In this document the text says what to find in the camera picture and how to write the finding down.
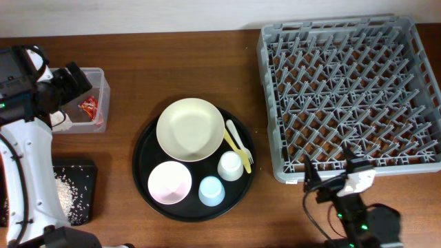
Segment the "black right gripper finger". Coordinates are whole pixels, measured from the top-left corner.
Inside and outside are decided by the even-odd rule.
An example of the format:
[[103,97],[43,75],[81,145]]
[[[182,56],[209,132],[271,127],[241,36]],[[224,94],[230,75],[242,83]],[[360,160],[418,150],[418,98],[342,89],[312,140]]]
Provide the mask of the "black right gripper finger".
[[318,172],[314,168],[311,159],[307,156],[305,159],[305,175],[304,175],[303,191],[308,192],[317,185],[320,185],[321,183],[322,180],[318,175]]
[[356,169],[365,166],[365,159],[356,156],[346,145],[342,145],[342,151],[347,162],[347,169]]

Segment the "red snack wrapper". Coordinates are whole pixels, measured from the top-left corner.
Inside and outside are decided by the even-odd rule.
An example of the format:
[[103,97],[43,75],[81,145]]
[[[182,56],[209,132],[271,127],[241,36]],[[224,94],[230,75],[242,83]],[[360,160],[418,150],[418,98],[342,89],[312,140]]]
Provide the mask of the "red snack wrapper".
[[79,107],[87,114],[89,119],[93,121],[98,112],[98,100],[94,96],[87,97],[79,104]]

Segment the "beige large bowl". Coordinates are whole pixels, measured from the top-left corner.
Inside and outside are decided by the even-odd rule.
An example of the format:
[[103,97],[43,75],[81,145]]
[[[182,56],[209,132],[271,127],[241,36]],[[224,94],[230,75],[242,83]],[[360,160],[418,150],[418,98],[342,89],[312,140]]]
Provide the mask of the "beige large bowl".
[[156,138],[162,150],[183,162],[211,156],[223,142],[224,134],[220,110],[198,98],[173,102],[163,110],[156,125]]

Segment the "pink small bowl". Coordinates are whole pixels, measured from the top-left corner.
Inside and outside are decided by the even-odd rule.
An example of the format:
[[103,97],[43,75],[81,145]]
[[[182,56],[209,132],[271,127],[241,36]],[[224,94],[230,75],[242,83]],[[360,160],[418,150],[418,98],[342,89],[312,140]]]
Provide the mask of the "pink small bowl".
[[147,189],[151,197],[163,205],[181,202],[192,188],[192,175],[182,163],[166,161],[157,165],[149,175]]

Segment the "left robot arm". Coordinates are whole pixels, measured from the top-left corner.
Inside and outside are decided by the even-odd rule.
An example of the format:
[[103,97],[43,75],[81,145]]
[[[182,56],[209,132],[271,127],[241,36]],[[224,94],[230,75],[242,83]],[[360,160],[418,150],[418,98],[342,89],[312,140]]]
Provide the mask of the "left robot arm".
[[50,69],[37,45],[1,50],[1,159],[9,247],[100,247],[63,213],[52,166],[51,117],[93,88],[74,62]]

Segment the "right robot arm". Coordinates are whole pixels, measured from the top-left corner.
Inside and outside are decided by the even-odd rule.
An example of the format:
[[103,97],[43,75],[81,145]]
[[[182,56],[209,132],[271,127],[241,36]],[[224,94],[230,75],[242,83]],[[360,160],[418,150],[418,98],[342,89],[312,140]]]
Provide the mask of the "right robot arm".
[[[341,174],[322,180],[310,158],[305,159],[302,208],[311,223],[326,238],[325,247],[402,247],[401,214],[396,209],[374,203],[365,205],[361,193],[374,182],[376,170],[364,157],[342,147],[347,166]],[[316,193],[318,204],[331,202],[345,235],[331,238],[307,209],[307,197]]]

